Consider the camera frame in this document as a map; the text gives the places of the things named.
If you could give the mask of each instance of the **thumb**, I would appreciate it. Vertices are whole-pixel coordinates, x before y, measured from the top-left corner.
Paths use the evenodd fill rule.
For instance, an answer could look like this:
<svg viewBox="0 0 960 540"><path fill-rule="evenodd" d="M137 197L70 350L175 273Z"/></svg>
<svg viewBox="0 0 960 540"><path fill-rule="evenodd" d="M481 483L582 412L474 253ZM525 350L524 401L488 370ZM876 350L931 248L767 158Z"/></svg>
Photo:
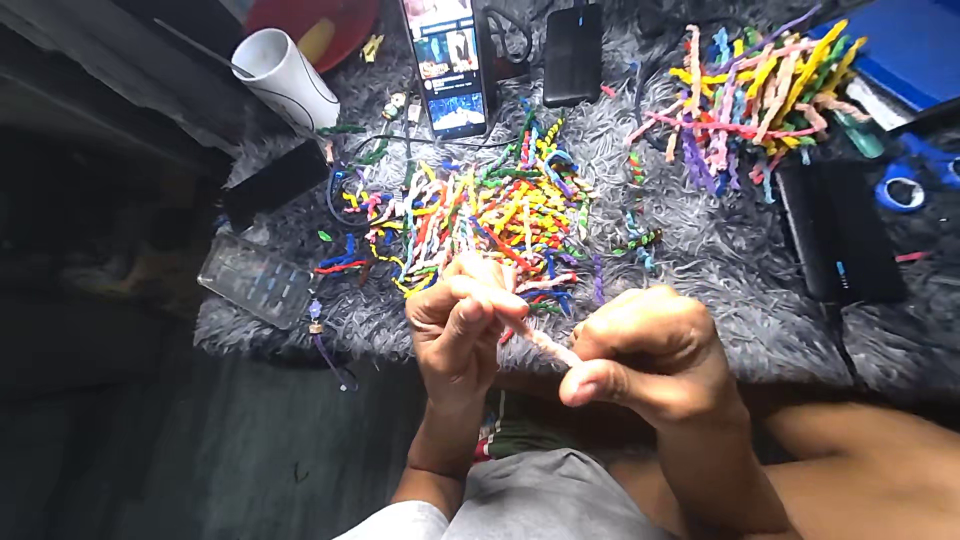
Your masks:
<svg viewBox="0 0 960 540"><path fill-rule="evenodd" d="M632 370L619 362L595 359L570 368L560 383L567 406L612 402L643 414L685 401L684 385L670 376Z"/></svg>
<svg viewBox="0 0 960 540"><path fill-rule="evenodd" d="M480 334L493 319L493 305L487 300L478 300L472 296L457 302L450 311L450 317L444 326L444 332L434 341L434 351L444 362L455 363L466 360L467 351L473 346ZM454 366L437 366L440 369Z"/></svg>

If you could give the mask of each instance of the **pile of pipe cleaners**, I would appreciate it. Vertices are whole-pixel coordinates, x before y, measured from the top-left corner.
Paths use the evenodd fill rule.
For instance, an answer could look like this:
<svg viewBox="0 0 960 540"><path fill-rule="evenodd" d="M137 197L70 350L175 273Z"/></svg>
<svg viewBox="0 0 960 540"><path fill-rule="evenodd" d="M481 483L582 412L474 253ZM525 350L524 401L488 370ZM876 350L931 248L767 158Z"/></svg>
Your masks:
<svg viewBox="0 0 960 540"><path fill-rule="evenodd" d="M645 121L624 142L629 147L657 123L669 124L673 130L666 160L674 160L680 144L695 186L722 196L739 189L740 175L746 173L754 184L763 184L765 201L773 203L771 174L793 150L809 162L809 147L826 139L824 110L857 122L870 119L837 97L837 88L852 75L857 49L867 39L841 36L847 20L820 39L791 32L816 10L766 37L747 28L744 37L731 39L721 28L706 53L700 29L688 25L684 67L669 70L683 87L676 101L659 112L646 112ZM738 162L745 155L756 156L749 172Z"/></svg>
<svg viewBox="0 0 960 540"><path fill-rule="evenodd" d="M361 255L359 238L347 234L347 252L320 261L315 271L363 271L376 260L387 261L394 266L393 283L409 297L435 283L457 254L479 253L515 268L516 293L532 311L571 315L569 287L578 281L573 268L588 260L577 246L583 250L596 193L556 141L563 124L561 116L544 129L528 108L519 137L496 160L476 165L447 160L437 170L420 161L409 183L394 192L368 192L362 184L344 188L343 212L365 215L369 231L363 239L375 259ZM635 181L642 181L638 163L633 171ZM625 247L642 252L652 268L644 248L660 232L643 230L633 216L629 222ZM589 262L598 266L597 260ZM596 279L594 286L602 304L602 282ZM530 338L528 329L513 330Z"/></svg>

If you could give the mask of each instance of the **hand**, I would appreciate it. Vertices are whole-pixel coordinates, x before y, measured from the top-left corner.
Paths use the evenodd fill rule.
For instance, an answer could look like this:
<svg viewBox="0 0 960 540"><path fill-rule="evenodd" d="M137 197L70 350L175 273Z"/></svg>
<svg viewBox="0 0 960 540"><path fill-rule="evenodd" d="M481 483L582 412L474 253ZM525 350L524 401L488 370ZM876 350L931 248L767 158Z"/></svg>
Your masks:
<svg viewBox="0 0 960 540"><path fill-rule="evenodd" d="M707 309L669 286L624 292L580 323L573 339L585 362L561 383L566 405L614 402L657 429L746 410Z"/></svg>
<svg viewBox="0 0 960 540"><path fill-rule="evenodd" d="M500 318L522 319L529 309L515 289L513 268L464 254L439 282L407 300L414 353L439 411L456 412L487 393L497 370Z"/></svg>

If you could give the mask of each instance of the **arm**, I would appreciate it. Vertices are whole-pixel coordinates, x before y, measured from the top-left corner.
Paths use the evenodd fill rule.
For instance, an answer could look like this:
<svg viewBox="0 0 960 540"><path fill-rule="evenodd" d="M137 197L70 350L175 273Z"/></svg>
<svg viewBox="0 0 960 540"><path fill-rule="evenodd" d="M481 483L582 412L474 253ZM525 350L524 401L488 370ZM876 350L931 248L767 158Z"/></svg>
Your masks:
<svg viewBox="0 0 960 540"><path fill-rule="evenodd" d="M799 538L754 455L750 415L703 305L666 286L628 291L573 337L586 362L564 377L561 400L618 403L657 430L687 536Z"/></svg>
<svg viewBox="0 0 960 540"><path fill-rule="evenodd" d="M427 401L391 503L427 501L452 520L463 501L464 479L473 460L482 414L482 403L444 414Z"/></svg>
<svg viewBox="0 0 960 540"><path fill-rule="evenodd" d="M691 535L800 538L751 444L738 395L702 418L657 430L660 467Z"/></svg>
<svg viewBox="0 0 960 540"><path fill-rule="evenodd" d="M426 501L447 520L460 508L484 397L498 367L500 319L522 319L528 310L509 292L515 280L496 262L461 255L442 280L407 300L428 400L392 503Z"/></svg>

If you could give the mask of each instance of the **blue folder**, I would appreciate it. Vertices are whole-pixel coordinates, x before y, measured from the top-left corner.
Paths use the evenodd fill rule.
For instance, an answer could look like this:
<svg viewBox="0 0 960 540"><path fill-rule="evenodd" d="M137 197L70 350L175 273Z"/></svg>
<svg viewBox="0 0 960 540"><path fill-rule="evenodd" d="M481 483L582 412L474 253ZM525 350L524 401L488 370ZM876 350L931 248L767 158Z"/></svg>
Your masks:
<svg viewBox="0 0 960 540"><path fill-rule="evenodd" d="M877 0L847 18L846 34L868 38L853 62L861 76L917 113L957 105L960 0ZM833 22L810 34L823 37Z"/></svg>

